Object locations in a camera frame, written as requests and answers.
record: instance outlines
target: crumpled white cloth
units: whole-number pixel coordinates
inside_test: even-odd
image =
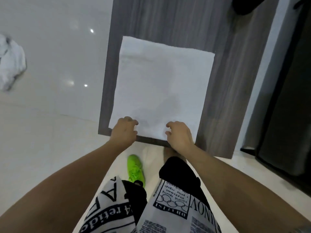
[[[25,71],[26,67],[23,48],[0,34],[0,90],[10,90],[16,77]]]

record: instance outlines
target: gray wood grain tabletop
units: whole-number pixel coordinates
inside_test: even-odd
[[[196,145],[231,158],[278,0],[238,16],[232,0],[114,0],[98,133],[108,128],[123,36],[215,53]],[[167,146],[166,141],[138,141]]]

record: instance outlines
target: person's right hand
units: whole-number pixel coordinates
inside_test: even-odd
[[[179,154],[185,156],[194,145],[190,129],[183,122],[168,122],[166,127],[171,131],[166,131],[167,141],[171,147]]]

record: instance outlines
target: neon green sneaker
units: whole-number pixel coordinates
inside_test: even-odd
[[[127,158],[127,173],[130,182],[139,180],[143,183],[143,187],[145,188],[145,177],[142,172],[142,163],[137,155],[131,154]]]

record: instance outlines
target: shorts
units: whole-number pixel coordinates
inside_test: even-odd
[[[160,169],[159,177],[196,197],[208,208],[210,208],[201,189],[200,179],[194,174],[189,165],[179,157],[170,157]],[[142,187],[142,183],[137,185],[130,181],[123,180],[122,182],[124,184],[128,200],[131,204],[135,224],[137,224],[147,205],[146,191]]]

